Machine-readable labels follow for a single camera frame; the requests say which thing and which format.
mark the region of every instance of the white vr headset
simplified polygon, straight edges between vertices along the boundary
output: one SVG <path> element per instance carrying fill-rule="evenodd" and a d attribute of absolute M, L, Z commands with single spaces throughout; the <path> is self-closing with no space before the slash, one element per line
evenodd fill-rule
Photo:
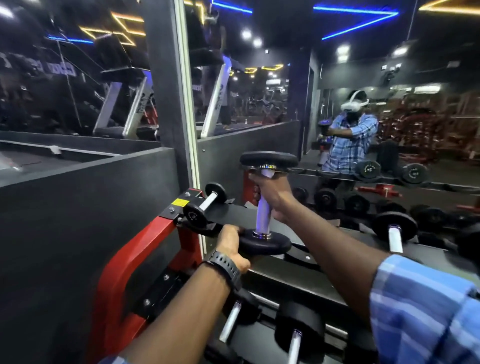
<path fill-rule="evenodd" d="M 350 99 L 350 101 L 346 102 L 345 104 L 342 104 L 341 108 L 342 111 L 346 112 L 358 112 L 360 111 L 360 108 L 363 106 L 367 106 L 370 103 L 370 100 L 368 99 L 365 102 L 359 102 L 358 100 L 355 100 L 355 97 L 360 91 L 357 91 L 354 93 Z"/>

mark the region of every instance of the black watch strap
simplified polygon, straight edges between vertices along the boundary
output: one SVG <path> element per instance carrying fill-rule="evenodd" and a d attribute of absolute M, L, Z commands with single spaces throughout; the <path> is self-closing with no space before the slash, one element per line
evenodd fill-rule
<path fill-rule="evenodd" d="M 225 277 L 229 286 L 236 291 L 241 288 L 240 271 L 227 255 L 215 250 L 210 257 L 204 261 L 213 266 L 222 276 Z"/>

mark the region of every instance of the yellow warning label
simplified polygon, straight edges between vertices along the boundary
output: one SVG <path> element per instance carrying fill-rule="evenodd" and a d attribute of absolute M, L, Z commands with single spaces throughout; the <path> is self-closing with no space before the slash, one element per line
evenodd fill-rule
<path fill-rule="evenodd" d="M 175 201 L 172 202 L 172 205 L 185 207 L 188 203 L 188 200 L 182 200 L 181 198 L 177 198 Z"/>

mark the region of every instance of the blue led light strip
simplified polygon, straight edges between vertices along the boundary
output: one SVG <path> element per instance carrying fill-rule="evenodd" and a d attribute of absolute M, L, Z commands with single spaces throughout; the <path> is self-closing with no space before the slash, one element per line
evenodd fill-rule
<path fill-rule="evenodd" d="M 74 39 L 74 38 L 62 38 L 59 36 L 47 36 L 48 39 L 51 40 L 59 40 L 60 42 L 72 42 L 72 43 L 86 43 L 86 44 L 93 44 L 93 41 L 87 39 Z"/>
<path fill-rule="evenodd" d="M 220 8 L 235 10 L 236 12 L 245 12 L 245 13 L 247 13 L 247 14 L 253 14 L 253 10 L 252 10 L 252 9 L 239 8 L 238 6 L 230 5 L 230 4 L 227 4 L 227 3 L 218 2 L 218 1 L 215 1 L 215 0 L 212 0 L 212 5 L 218 6 L 218 7 L 220 7 Z"/>
<path fill-rule="evenodd" d="M 363 23 L 358 26 L 355 26 L 353 28 L 349 28 L 346 30 L 342 30 L 341 32 L 330 34 L 329 36 L 324 36 L 322 40 L 330 39 L 336 36 L 340 36 L 342 34 L 352 32 L 354 30 L 364 28 L 366 26 L 382 22 L 384 20 L 393 18 L 399 14 L 399 12 L 388 12 L 388 11 L 383 11 L 383 10 L 366 10 L 366 9 L 353 9 L 353 8 L 335 8 L 335 7 L 329 7 L 329 6 L 320 6 L 320 5 L 315 5 L 313 7 L 314 10 L 319 11 L 319 12 L 347 12 L 347 13 L 354 13 L 354 14 L 374 14 L 374 15 L 386 15 L 381 18 L 372 20 L 371 22 Z"/>

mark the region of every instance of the hand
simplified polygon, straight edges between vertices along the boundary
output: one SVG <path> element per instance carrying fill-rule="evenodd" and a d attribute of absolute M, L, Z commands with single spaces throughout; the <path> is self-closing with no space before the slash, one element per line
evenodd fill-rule
<path fill-rule="evenodd" d="M 239 231 L 238 226 L 224 225 L 218 235 L 216 249 L 228 256 L 237 266 L 241 274 L 250 269 L 250 262 L 239 254 Z"/>
<path fill-rule="evenodd" d="M 255 187 L 255 200 L 259 201 L 262 195 L 272 208 L 272 217 L 286 224 L 285 209 L 290 203 L 297 201 L 293 197 L 287 175 L 276 172 L 273 178 L 267 178 L 250 173 L 249 178 L 257 184 Z"/>

